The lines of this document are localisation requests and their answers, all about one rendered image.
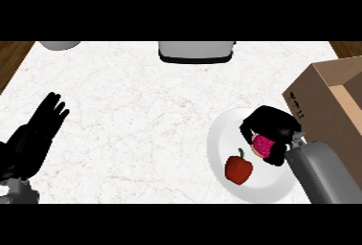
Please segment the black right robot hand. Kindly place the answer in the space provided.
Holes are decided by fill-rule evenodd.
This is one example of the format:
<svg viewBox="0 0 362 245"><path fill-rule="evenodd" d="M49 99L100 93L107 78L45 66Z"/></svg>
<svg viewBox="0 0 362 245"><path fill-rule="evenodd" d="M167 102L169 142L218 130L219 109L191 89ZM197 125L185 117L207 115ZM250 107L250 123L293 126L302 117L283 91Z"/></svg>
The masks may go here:
<svg viewBox="0 0 362 245"><path fill-rule="evenodd" d="M255 134L274 142L271 154L264 161L280 167L284 164L284 153L293 141L293 134L302 131L295 117L275 107L262 105L244 119L240 130L250 145Z"/></svg>

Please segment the grey round container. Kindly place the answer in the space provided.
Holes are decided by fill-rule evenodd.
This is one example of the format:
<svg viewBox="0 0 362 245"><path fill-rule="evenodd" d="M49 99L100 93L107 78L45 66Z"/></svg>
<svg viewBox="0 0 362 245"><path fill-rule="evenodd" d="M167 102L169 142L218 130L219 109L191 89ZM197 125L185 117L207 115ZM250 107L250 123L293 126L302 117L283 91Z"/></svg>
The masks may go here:
<svg viewBox="0 0 362 245"><path fill-rule="evenodd" d="M42 41L42 45L52 51L66 51L79 44L80 41Z"/></svg>

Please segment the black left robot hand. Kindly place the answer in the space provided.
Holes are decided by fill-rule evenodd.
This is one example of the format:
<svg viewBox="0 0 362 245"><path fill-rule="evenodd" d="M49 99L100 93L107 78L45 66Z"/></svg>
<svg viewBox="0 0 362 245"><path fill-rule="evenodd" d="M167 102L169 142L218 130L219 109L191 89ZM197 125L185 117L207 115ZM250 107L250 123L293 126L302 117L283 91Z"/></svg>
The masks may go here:
<svg viewBox="0 0 362 245"><path fill-rule="evenodd" d="M49 154L52 139L70 114L61 95L51 92L33 117L14 133L8 142L0 141L0 182L9 178L32 178Z"/></svg>

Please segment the white round plate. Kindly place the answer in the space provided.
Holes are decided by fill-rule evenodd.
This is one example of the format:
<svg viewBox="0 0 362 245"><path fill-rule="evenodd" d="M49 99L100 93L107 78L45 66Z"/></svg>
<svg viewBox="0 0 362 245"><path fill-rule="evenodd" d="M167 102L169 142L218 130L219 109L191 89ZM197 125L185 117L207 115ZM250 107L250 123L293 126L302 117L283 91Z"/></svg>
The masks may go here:
<svg viewBox="0 0 362 245"><path fill-rule="evenodd" d="M221 114L209 133L207 156L215 177L230 192L249 203L277 203L293 191L296 177L289 164L269 165L252 151L240 125L253 111L253 108L235 108ZM225 164L231 156L240 156L240 150L252 162L253 172L247 181L237 185L225 177Z"/></svg>

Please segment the red bell pepper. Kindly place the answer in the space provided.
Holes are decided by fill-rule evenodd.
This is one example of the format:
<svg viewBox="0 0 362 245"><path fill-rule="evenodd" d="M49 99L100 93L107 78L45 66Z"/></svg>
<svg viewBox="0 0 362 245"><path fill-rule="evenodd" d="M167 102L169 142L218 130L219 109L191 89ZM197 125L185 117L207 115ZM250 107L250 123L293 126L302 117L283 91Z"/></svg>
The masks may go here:
<svg viewBox="0 0 362 245"><path fill-rule="evenodd" d="M246 160L246 152L240 148L240 155L228 158L225 163L225 178L235 184L243 185L253 173L253 164Z"/></svg>

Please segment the grey appliance with black base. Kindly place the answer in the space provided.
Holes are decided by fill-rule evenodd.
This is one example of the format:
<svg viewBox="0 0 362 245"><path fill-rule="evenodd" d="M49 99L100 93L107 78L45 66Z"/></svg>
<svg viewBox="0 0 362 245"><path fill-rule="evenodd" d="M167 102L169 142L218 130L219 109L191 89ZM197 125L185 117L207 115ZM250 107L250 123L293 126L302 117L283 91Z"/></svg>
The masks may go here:
<svg viewBox="0 0 362 245"><path fill-rule="evenodd" d="M216 64L231 60L235 41L160 41L159 56L178 64Z"/></svg>

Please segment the brown cardboard box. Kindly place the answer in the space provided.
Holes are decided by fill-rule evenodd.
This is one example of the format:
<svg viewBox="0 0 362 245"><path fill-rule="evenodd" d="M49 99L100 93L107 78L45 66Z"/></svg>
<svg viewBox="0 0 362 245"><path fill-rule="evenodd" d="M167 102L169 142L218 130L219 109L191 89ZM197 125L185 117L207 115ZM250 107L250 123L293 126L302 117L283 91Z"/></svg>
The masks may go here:
<svg viewBox="0 0 362 245"><path fill-rule="evenodd" d="M333 147L362 189L362 56L312 63L283 96L306 140Z"/></svg>

